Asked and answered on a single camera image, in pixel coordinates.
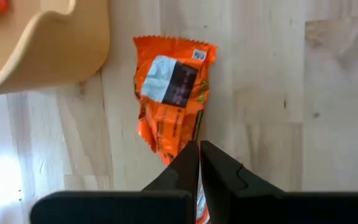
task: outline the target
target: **wooden surface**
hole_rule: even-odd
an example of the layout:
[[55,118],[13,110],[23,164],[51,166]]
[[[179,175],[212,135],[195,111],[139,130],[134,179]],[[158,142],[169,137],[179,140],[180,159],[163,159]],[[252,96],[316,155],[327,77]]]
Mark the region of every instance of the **wooden surface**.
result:
[[13,1],[0,16],[0,94],[74,84],[109,52],[108,0]]
[[0,96],[0,223],[26,221],[56,190],[139,190],[163,170],[136,133],[132,37],[146,34],[219,46],[203,139],[284,190],[358,190],[358,1],[110,8],[112,51],[96,76]]

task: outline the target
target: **beige bowl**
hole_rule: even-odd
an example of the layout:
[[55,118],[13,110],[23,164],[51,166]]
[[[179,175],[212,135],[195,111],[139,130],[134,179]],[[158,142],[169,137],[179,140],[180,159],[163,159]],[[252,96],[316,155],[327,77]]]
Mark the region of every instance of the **beige bowl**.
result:
[[13,0],[0,15],[0,94],[75,83],[109,51],[108,0]]

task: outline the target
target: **black label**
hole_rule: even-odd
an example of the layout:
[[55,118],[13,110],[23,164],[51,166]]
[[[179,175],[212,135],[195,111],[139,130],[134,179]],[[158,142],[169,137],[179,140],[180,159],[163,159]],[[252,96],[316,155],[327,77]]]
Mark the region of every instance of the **black label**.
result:
[[162,103],[186,107],[198,70],[177,62]]

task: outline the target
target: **wooden table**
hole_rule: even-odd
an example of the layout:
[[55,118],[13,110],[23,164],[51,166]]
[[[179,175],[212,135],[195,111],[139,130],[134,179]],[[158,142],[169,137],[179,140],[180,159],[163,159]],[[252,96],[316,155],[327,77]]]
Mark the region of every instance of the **wooden table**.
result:
[[26,222],[50,192],[139,190],[163,170],[136,133],[137,35],[219,47],[202,139],[284,190],[358,190],[349,16],[358,0],[112,1],[111,54],[98,74],[0,96],[0,223]]

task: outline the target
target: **orange snack wrapper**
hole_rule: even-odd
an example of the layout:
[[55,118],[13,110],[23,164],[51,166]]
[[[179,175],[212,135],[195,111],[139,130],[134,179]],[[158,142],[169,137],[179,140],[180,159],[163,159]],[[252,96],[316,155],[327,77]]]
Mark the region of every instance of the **orange snack wrapper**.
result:
[[135,37],[139,135],[165,164],[198,135],[217,47],[162,36]]

